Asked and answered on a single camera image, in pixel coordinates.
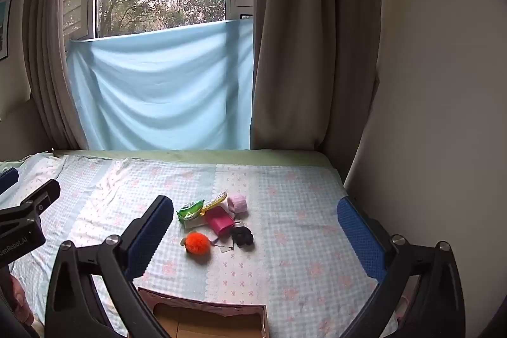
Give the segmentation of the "cardboard box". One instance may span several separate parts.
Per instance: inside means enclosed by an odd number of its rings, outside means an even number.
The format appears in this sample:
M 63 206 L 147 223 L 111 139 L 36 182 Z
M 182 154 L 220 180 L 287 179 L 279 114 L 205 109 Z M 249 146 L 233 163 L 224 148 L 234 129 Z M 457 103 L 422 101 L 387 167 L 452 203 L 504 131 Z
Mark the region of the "cardboard box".
M 140 287 L 139 295 L 171 337 L 267 338 L 266 307 L 177 298 Z

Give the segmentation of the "pink fluffy roll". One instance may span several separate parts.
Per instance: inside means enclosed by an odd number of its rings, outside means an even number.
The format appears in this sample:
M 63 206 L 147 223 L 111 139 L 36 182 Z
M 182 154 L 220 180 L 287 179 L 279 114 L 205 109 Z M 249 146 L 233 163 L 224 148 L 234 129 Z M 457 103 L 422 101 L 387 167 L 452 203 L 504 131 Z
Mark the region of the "pink fluffy roll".
M 230 214 L 243 216 L 248 211 L 246 196 L 240 193 L 228 195 L 227 208 Z

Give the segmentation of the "framed wall picture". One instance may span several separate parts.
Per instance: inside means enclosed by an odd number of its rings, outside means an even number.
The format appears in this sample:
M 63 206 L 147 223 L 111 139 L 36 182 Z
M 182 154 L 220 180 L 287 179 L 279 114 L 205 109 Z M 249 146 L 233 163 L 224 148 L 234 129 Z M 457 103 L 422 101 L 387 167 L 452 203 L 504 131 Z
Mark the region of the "framed wall picture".
M 11 0 L 0 1 L 0 60 L 9 55 L 9 19 Z

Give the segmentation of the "brown right curtain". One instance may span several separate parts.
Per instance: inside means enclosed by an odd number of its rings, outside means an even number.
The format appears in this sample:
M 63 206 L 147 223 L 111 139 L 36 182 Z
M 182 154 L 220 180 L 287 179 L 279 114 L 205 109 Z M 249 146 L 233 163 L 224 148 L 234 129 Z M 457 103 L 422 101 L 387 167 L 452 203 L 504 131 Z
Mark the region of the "brown right curtain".
M 382 0 L 253 0 L 254 149 L 350 171 L 375 94 Z

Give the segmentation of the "grey cleaning cloth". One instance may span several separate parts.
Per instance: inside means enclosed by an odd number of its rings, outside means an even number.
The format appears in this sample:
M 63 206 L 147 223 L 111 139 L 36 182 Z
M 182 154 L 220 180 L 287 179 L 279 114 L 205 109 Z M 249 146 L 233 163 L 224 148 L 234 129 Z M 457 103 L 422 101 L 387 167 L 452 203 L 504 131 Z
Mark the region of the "grey cleaning cloth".
M 227 253 L 234 250 L 234 240 L 230 235 L 210 240 L 210 245 L 218 248 L 221 253 Z

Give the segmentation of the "black scrunchie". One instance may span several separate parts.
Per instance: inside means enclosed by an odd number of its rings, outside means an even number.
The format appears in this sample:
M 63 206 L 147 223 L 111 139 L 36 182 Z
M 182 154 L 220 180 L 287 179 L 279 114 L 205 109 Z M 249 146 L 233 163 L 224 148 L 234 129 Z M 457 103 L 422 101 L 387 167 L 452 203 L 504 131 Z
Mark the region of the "black scrunchie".
M 254 236 L 246 226 L 235 226 L 229 230 L 232 240 L 238 247 L 251 246 L 254 244 Z

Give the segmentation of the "brown curtain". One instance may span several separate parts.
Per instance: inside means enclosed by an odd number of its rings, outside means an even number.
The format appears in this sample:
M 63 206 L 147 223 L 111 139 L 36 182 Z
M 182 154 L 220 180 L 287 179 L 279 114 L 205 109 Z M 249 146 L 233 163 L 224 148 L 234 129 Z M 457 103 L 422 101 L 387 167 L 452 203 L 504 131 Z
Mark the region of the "brown curtain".
M 71 94 L 67 56 L 72 41 L 97 34 L 97 0 L 24 0 L 23 56 L 31 97 L 53 148 L 88 144 Z
M 382 0 L 253 0 L 254 149 L 350 171 L 375 94 Z

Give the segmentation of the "green wet wipes pack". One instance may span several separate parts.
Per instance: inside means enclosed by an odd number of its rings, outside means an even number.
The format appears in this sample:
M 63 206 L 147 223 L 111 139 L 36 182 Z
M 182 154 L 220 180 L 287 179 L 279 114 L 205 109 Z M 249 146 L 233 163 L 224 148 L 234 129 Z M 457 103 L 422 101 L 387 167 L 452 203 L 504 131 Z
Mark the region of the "green wet wipes pack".
M 203 207 L 204 200 L 200 200 L 194 203 L 190 202 L 177 211 L 177 218 L 186 230 L 191 230 L 206 224 L 204 216 L 201 214 Z

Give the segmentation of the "light blue hanging cloth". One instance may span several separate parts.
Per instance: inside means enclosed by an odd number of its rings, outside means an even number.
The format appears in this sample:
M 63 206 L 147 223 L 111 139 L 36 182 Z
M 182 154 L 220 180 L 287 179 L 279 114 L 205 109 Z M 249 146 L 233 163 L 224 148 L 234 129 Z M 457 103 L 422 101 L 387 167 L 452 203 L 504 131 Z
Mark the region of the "light blue hanging cloth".
M 86 147 L 248 149 L 253 28 L 245 19 L 70 42 Z

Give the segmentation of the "orange fluffy pompom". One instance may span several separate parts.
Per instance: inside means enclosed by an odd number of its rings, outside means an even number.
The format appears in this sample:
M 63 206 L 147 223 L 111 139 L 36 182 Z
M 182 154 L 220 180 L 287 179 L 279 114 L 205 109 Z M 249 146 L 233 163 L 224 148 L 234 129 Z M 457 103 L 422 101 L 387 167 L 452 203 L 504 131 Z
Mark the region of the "orange fluffy pompom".
M 211 242 L 204 234 L 193 232 L 181 240 L 181 245 L 187 253 L 201 257 L 210 253 Z

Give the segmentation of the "green mattress edge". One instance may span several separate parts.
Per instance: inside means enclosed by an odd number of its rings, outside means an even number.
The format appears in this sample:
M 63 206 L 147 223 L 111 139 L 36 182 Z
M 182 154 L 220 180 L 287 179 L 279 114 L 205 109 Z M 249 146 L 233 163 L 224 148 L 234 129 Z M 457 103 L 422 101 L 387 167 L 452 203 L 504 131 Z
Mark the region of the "green mattress edge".
M 103 159 L 161 160 L 188 164 L 228 164 L 249 166 L 318 166 L 333 170 L 324 154 L 293 150 L 139 150 L 139 151 L 91 151 L 53 150 L 55 156 L 82 155 Z

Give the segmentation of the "magenta pouch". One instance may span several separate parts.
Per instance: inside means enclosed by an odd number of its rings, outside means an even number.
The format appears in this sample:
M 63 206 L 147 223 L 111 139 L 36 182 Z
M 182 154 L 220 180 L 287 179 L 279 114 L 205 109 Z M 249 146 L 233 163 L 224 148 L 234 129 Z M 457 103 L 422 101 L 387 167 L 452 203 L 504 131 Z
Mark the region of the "magenta pouch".
M 204 214 L 204 219 L 218 237 L 227 236 L 230 229 L 234 226 L 233 218 L 221 206 L 208 210 Z

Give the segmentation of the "silver glitter yellow sponge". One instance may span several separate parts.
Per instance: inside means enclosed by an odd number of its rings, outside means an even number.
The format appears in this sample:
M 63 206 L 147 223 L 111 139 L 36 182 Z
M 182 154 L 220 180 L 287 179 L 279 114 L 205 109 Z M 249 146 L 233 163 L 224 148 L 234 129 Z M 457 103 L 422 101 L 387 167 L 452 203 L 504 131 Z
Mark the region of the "silver glitter yellow sponge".
M 219 206 L 223 201 L 225 201 L 228 197 L 227 192 L 222 192 L 215 196 L 211 201 L 208 201 L 208 203 L 205 203 L 203 207 L 200 210 L 200 215 L 204 216 L 208 211 L 212 210 L 214 207 Z

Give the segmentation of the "brown left curtain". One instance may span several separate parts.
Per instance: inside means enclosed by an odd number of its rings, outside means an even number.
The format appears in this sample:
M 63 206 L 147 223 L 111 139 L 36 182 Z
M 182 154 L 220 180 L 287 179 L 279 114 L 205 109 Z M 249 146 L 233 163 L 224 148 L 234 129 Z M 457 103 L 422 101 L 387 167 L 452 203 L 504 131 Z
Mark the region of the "brown left curtain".
M 31 97 L 53 148 L 88 144 L 71 94 L 67 56 L 72 41 L 97 34 L 97 0 L 24 0 L 23 56 Z

